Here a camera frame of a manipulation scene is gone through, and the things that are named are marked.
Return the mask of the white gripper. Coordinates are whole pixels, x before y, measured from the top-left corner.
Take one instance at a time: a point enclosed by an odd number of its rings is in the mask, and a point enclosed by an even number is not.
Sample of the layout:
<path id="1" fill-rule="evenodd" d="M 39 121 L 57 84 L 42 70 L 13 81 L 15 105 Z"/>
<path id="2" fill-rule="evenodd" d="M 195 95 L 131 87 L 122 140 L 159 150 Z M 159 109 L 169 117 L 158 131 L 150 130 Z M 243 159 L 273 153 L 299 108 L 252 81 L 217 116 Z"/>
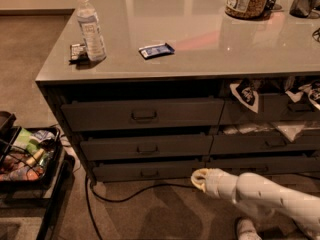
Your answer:
<path id="1" fill-rule="evenodd" d="M 232 203 L 236 199 L 236 184 L 238 177 L 221 169 L 202 168 L 191 175 L 194 186 L 207 195 L 228 200 Z"/>

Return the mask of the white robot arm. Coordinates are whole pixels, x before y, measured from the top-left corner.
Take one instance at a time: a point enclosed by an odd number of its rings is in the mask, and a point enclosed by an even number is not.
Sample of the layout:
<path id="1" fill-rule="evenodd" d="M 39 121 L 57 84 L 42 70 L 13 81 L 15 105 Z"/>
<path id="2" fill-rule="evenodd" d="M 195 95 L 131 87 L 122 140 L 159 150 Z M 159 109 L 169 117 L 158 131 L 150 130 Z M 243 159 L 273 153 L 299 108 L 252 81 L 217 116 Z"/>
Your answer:
<path id="1" fill-rule="evenodd" d="M 251 218 L 264 220 L 275 212 L 286 215 L 310 240 L 319 240 L 319 197 L 281 186 L 255 173 L 236 176 L 219 168 L 197 169 L 191 182 L 208 196 L 228 200 Z"/>

